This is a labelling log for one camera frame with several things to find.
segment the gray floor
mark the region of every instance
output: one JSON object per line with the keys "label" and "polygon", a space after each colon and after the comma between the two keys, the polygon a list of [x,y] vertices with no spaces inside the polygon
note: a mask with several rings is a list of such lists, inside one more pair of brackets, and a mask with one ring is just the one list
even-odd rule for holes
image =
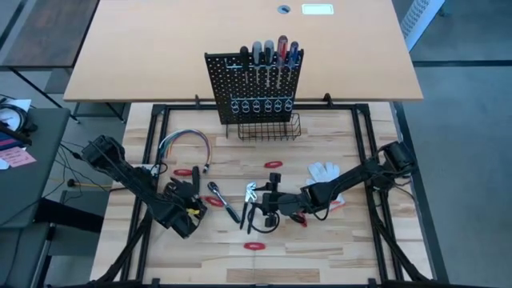
{"label": "gray floor", "polygon": [[[433,21],[411,52],[413,60],[512,59],[510,0],[446,1],[449,15]],[[410,3],[394,0],[398,18]],[[0,61],[4,56],[5,49],[0,50]],[[507,208],[512,194],[506,180],[512,178],[507,169],[512,157],[507,129],[512,124],[508,84],[512,68],[421,68],[416,72],[425,100],[406,103],[405,110],[450,280],[510,286],[512,217]],[[43,87],[50,74],[27,76]],[[32,98],[36,107],[52,107],[10,73],[0,73],[0,93]],[[62,102],[61,94],[53,96]],[[115,118],[88,118],[81,125],[70,121],[64,139],[84,144],[99,134],[120,139],[123,131],[124,125]],[[110,183],[107,177],[71,161],[97,183]],[[52,178],[61,177],[62,168],[54,167]],[[48,190],[56,184],[49,182]],[[47,282],[56,286],[84,283],[92,261],[92,255],[55,259]]]}

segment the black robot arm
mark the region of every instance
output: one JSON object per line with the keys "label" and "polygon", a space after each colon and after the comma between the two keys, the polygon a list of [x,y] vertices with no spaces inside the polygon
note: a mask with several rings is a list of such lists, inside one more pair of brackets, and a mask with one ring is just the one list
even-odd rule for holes
{"label": "black robot arm", "polygon": [[270,182],[256,190],[268,190],[263,194],[261,204],[257,208],[264,215],[279,211],[285,216],[297,213],[315,214],[329,208],[336,197],[359,183],[372,180],[380,188],[390,189],[396,178],[412,172],[415,167],[414,157],[400,142],[392,142],[378,151],[384,154],[385,161],[379,163],[378,157],[368,158],[363,164],[345,172],[330,182],[320,182],[301,188],[300,194],[278,192],[279,174],[271,174]]}
{"label": "black robot arm", "polygon": [[[199,198],[199,169],[192,169],[193,183],[171,178],[163,193],[157,193],[158,178],[145,167],[132,167],[125,160],[124,148],[107,136],[99,136],[82,150],[82,159],[89,165],[123,184],[147,204],[154,220],[165,228],[173,228],[188,238],[198,227],[207,210]],[[189,215],[193,212],[194,221]]]}

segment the white glove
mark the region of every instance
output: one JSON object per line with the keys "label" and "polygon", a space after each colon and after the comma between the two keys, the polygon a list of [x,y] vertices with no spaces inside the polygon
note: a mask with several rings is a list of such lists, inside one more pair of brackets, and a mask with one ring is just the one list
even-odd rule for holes
{"label": "white glove", "polygon": [[[307,167],[307,169],[311,173],[311,177],[313,179],[307,179],[307,185],[313,185],[316,182],[329,182],[333,179],[336,179],[340,174],[340,169],[338,165],[334,165],[332,162],[326,162],[326,166],[320,162],[316,162],[315,164],[311,164]],[[332,201],[329,210],[332,211],[336,208],[345,205],[345,200],[342,197],[342,194],[338,194],[336,200]]]}

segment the wire basket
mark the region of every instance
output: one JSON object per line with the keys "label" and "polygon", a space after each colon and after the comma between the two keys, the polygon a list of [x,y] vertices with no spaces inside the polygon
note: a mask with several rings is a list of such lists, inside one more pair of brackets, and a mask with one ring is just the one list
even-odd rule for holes
{"label": "wire basket", "polygon": [[258,123],[239,123],[238,137],[243,140],[295,140],[301,135],[301,118],[297,113],[289,116],[261,119]]}

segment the wooden workbench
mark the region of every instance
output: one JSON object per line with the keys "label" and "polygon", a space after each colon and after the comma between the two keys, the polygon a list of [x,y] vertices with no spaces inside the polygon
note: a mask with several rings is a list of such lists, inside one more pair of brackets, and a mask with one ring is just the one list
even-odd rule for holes
{"label": "wooden workbench", "polygon": [[[126,125],[123,145],[126,158],[132,164],[142,160],[152,104],[133,104]],[[375,138],[378,146],[397,139],[396,129],[387,103],[371,103]],[[302,136],[295,141],[242,142],[236,126],[230,126],[226,138],[217,111],[171,111],[168,132],[177,129],[199,129],[213,143],[213,159],[208,174],[202,175],[201,194],[208,195],[208,181],[215,181],[237,212],[241,213],[248,182],[260,186],[269,172],[282,173],[280,190],[297,191],[309,177],[307,165],[331,161],[342,172],[359,164],[354,124],[349,111],[299,111]],[[158,133],[154,136],[154,146]],[[155,147],[152,149],[154,159]],[[169,171],[201,166],[206,148],[195,136],[183,136],[173,145],[166,160]],[[263,163],[281,160],[284,166],[276,170],[263,168]],[[170,172],[161,176],[168,181]],[[362,187],[343,193],[346,206],[330,214],[324,222],[309,217],[309,225],[282,218],[272,234],[247,235],[239,230],[224,209],[209,206],[198,230],[187,240],[174,231],[165,230],[154,222],[146,261],[144,282],[160,278],[162,283],[366,283],[378,279],[378,269],[372,242],[365,192]],[[430,277],[422,232],[413,201],[398,190],[390,192],[390,208],[398,244],[419,270]],[[91,279],[101,276],[126,244],[134,195],[116,191],[110,196]],[[262,217],[255,225],[262,227]],[[245,250],[245,242],[264,242],[265,250]],[[385,255],[392,275],[390,253]],[[138,248],[134,252],[130,278],[134,278]]]}
{"label": "wooden workbench", "polygon": [[[315,3],[332,4],[334,13],[302,12]],[[280,5],[291,11],[280,14]],[[204,53],[267,39],[277,45],[282,34],[305,51],[297,99],[422,99],[391,0],[104,0],[64,100],[212,99]]]}

